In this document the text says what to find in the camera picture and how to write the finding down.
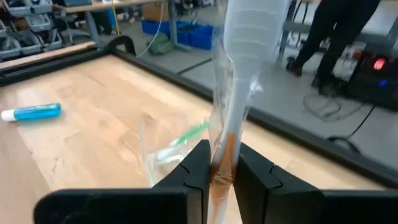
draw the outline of floor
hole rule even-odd
[[[308,10],[308,17],[305,22],[311,23],[316,5],[311,4]],[[398,3],[383,2],[376,11],[373,18],[369,21],[365,30],[368,32],[388,33],[394,19],[397,17]],[[215,7],[207,7],[198,12],[198,22],[202,24],[216,24],[218,11]],[[303,8],[298,13],[297,19],[301,20]],[[191,17],[184,17],[183,20],[189,21]],[[133,38],[137,54],[144,51],[146,42],[151,40],[151,36],[142,33],[139,21],[132,25],[122,23],[121,30],[124,35]],[[331,135],[348,135],[362,122],[370,110],[370,106],[364,106],[354,115],[334,123],[326,123],[312,114],[308,113],[303,106],[303,98],[307,95],[316,93],[312,90],[310,83],[314,77],[314,71],[317,69],[321,55],[315,55],[305,66],[303,77],[298,79],[288,75],[285,70],[285,60],[289,55],[297,55],[297,49],[287,49],[283,57],[278,57],[275,52],[275,64],[263,72],[259,79],[262,85],[262,92],[256,93],[252,106],[264,110],[274,116],[284,119],[294,125],[306,129],[312,133],[327,138]],[[192,67],[209,58],[212,58],[213,52],[192,49],[189,52],[175,50],[163,56],[153,56],[145,54],[143,60],[156,63],[167,70],[180,73],[186,68]],[[339,61],[335,68],[335,73],[342,77],[349,78],[354,64],[351,62]],[[215,72],[213,62],[204,63],[199,67],[191,69],[181,74],[202,85],[213,88],[215,85]],[[328,99],[315,98],[309,101],[313,107],[322,107]],[[354,110],[360,103],[338,100],[342,109],[339,115],[344,115]],[[396,158],[398,157],[398,117],[396,113],[377,108],[364,126],[352,137],[352,141],[360,147],[365,156],[371,157],[377,161],[398,169]]]

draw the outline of white cable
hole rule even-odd
[[[137,55],[137,57],[143,56],[149,50],[151,45],[154,43],[157,35],[159,34],[160,26],[162,25],[162,19],[163,19],[163,5],[164,5],[164,3],[162,2],[162,4],[160,5],[160,21],[159,21],[159,26],[157,27],[156,34],[155,34],[154,38],[152,39],[152,41],[149,43],[148,47],[145,49],[145,51],[143,51],[141,54]]]

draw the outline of red light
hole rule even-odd
[[[376,69],[376,70],[380,70],[380,69],[383,68],[385,62],[386,61],[384,59],[380,58],[380,59],[378,59],[376,61],[376,63],[374,64],[373,68]]]

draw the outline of blue toothpaste tube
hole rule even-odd
[[[29,106],[14,110],[5,110],[1,113],[3,121],[25,121],[42,118],[53,118],[61,115],[61,104],[53,103],[49,105]]]

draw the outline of white cap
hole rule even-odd
[[[5,110],[5,111],[1,112],[1,119],[3,121],[7,121],[7,122],[17,121],[17,119],[15,119],[15,116],[14,116],[14,111],[15,110]]]

